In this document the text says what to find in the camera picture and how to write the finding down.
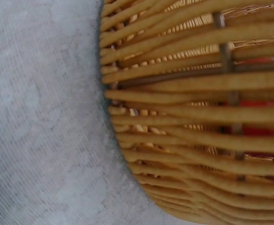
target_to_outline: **basket weave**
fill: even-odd
[[[105,0],[101,72],[116,138],[177,218],[274,225],[272,3]]]

